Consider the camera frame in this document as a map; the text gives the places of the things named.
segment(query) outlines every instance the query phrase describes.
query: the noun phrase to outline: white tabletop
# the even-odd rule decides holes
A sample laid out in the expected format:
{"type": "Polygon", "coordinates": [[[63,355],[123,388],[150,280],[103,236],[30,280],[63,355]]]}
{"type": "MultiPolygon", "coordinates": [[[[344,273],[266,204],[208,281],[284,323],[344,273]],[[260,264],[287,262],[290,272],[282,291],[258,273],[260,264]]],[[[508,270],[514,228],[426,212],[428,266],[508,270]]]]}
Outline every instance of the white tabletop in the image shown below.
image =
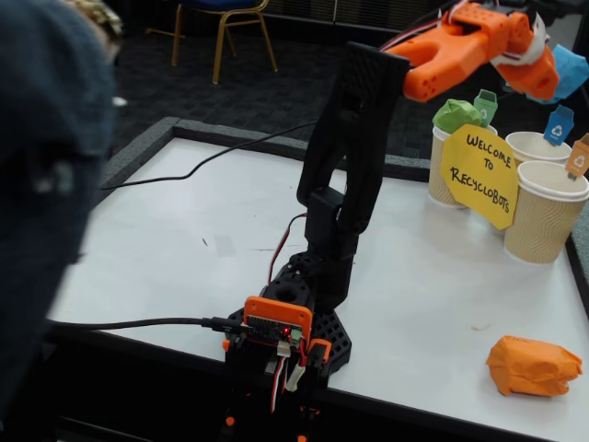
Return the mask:
{"type": "MultiPolygon", "coordinates": [[[[221,147],[174,139],[131,180],[183,175],[221,147]]],[[[52,319],[114,322],[227,316],[264,286],[294,216],[302,163],[236,151],[189,180],[118,190],[92,216],[83,260],[65,278],[52,319]]],[[[341,190],[345,173],[332,187],[341,190]]],[[[306,249],[297,220],[275,271],[306,249]]],[[[443,209],[424,183],[385,179],[337,311],[350,363],[329,386],[382,401],[559,441],[589,435],[589,378],[557,398],[503,397],[485,365],[505,334],[564,346],[589,360],[589,321],[563,252],[531,267],[468,210],[443,209]]],[[[223,336],[201,327],[116,331],[224,360],[223,336]]]]}

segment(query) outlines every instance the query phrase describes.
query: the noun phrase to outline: disposable coffee cup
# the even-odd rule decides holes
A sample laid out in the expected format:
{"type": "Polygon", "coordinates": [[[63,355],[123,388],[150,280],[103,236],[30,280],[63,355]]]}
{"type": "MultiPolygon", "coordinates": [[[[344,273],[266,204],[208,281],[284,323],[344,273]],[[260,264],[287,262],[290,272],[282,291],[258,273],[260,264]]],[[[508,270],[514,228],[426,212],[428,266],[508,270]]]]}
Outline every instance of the disposable coffee cup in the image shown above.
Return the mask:
{"type": "Polygon", "coordinates": [[[586,177],[571,180],[564,165],[527,161],[517,168],[519,198],[504,249],[517,260],[554,262],[589,199],[586,177]]]}
{"type": "MultiPolygon", "coordinates": [[[[497,134],[497,129],[493,126],[487,126],[490,132],[497,134]]],[[[433,127],[433,142],[432,142],[432,162],[430,165],[430,184],[429,196],[430,199],[442,207],[452,209],[464,209],[464,205],[454,199],[450,189],[445,185],[445,181],[440,175],[440,164],[442,164],[442,153],[444,151],[444,141],[450,136],[448,132],[444,132],[437,126],[433,127]]]]}
{"type": "Polygon", "coordinates": [[[514,132],[505,141],[514,150],[515,165],[526,161],[550,161],[566,164],[571,156],[571,147],[566,143],[553,145],[537,132],[514,132]]]}

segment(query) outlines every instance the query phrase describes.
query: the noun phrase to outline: green crumpled paper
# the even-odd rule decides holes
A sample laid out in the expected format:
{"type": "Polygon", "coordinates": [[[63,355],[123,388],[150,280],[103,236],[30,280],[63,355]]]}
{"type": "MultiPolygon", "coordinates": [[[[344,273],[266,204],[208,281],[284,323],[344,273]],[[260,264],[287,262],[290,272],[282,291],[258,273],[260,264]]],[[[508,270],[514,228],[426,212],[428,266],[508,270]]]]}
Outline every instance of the green crumpled paper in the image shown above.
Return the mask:
{"type": "Polygon", "coordinates": [[[453,134],[465,124],[481,126],[482,115],[468,101],[449,99],[433,116],[433,124],[453,134]]]}

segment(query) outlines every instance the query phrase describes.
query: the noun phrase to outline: red wire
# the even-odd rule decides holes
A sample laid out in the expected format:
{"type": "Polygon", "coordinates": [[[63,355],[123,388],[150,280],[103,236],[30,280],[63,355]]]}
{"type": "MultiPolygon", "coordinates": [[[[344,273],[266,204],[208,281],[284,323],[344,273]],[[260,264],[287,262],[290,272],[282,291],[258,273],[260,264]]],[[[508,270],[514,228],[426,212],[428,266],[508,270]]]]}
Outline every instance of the red wire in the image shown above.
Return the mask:
{"type": "Polygon", "coordinates": [[[274,409],[276,407],[276,395],[278,394],[278,389],[276,388],[276,383],[280,377],[280,374],[283,371],[283,362],[284,357],[280,358],[278,365],[276,366],[276,371],[274,372],[274,382],[272,384],[272,394],[271,394],[271,402],[270,402],[270,412],[274,413],[274,409]]]}
{"type": "Polygon", "coordinates": [[[272,273],[274,271],[274,263],[276,262],[276,258],[278,258],[278,255],[280,253],[280,250],[283,249],[284,243],[288,239],[288,235],[291,233],[291,226],[293,225],[293,222],[296,219],[298,219],[298,218],[304,218],[305,216],[306,216],[306,214],[297,215],[293,219],[291,219],[291,222],[290,223],[288,223],[288,227],[286,228],[286,231],[284,232],[283,238],[281,239],[280,244],[278,245],[278,248],[274,252],[274,256],[272,257],[272,261],[270,263],[270,273],[268,274],[268,285],[270,285],[270,283],[272,282],[272,273]]]}
{"type": "Polygon", "coordinates": [[[382,52],[382,51],[386,51],[386,50],[392,48],[396,44],[399,44],[402,40],[404,40],[407,37],[409,37],[409,35],[412,34],[413,32],[416,32],[416,31],[419,31],[419,30],[422,30],[422,29],[423,30],[426,30],[429,27],[431,27],[433,24],[438,23],[439,21],[440,21],[440,18],[437,18],[435,20],[428,21],[427,23],[424,23],[424,24],[422,24],[420,26],[417,26],[417,27],[415,27],[413,29],[409,29],[409,30],[407,30],[405,32],[401,32],[397,37],[395,37],[395,38],[387,41],[385,44],[383,44],[380,47],[380,51],[382,52]]]}

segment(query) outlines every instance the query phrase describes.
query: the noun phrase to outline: dark carpet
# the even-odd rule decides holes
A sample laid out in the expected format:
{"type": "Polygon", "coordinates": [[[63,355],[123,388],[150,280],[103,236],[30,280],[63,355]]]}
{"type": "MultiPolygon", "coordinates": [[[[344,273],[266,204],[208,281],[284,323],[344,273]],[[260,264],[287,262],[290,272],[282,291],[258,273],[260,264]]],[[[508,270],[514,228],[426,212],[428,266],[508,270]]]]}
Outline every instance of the dark carpet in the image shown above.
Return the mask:
{"type": "MultiPolygon", "coordinates": [[[[274,73],[261,36],[236,34],[235,41],[237,57],[233,58],[225,45],[221,77],[214,85],[214,38],[182,40],[178,67],[170,63],[170,37],[136,35],[127,40],[117,77],[120,95],[130,104],[121,109],[114,152],[167,116],[271,134],[320,115],[344,48],[273,40],[278,64],[278,72],[274,73]]],[[[506,94],[502,83],[497,72],[487,65],[462,85],[426,104],[400,99],[390,125],[387,152],[429,158],[435,112],[449,98],[472,101],[482,87],[502,97],[492,123],[501,136],[516,131],[543,132],[556,106],[542,106],[523,96],[506,94]]],[[[564,104],[572,106],[577,115],[586,112],[582,99],[564,104]]],[[[579,118],[576,122],[570,142],[589,131],[589,122],[579,118]]],[[[312,129],[307,128],[289,136],[307,141],[311,133],[312,129]]]]}

